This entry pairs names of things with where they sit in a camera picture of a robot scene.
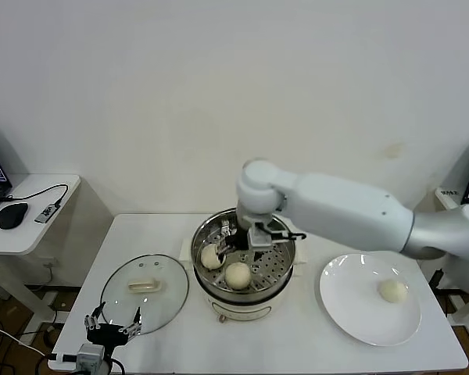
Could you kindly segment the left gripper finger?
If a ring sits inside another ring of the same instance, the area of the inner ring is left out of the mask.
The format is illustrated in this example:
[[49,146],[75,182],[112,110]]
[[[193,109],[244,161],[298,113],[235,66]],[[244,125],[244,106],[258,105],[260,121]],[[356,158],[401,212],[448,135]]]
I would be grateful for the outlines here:
[[141,308],[138,307],[132,323],[125,327],[121,327],[118,331],[124,335],[127,335],[128,337],[135,337],[141,333],[141,327]]
[[84,325],[86,329],[99,329],[99,317],[102,314],[102,310],[105,306],[104,302],[101,302],[93,311],[91,314],[87,314],[84,318]]

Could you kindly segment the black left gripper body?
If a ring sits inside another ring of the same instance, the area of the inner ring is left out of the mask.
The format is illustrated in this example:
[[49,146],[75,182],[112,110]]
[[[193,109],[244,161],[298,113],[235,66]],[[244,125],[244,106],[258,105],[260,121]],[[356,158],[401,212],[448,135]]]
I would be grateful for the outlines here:
[[87,340],[95,345],[125,345],[127,335],[123,326],[101,323],[97,328],[87,330]]

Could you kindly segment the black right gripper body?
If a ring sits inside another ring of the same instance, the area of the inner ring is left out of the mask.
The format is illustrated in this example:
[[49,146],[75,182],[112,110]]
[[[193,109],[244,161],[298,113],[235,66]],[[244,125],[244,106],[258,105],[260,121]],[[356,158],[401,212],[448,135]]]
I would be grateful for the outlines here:
[[227,248],[233,251],[248,251],[250,249],[248,231],[240,228],[237,223],[230,225]]

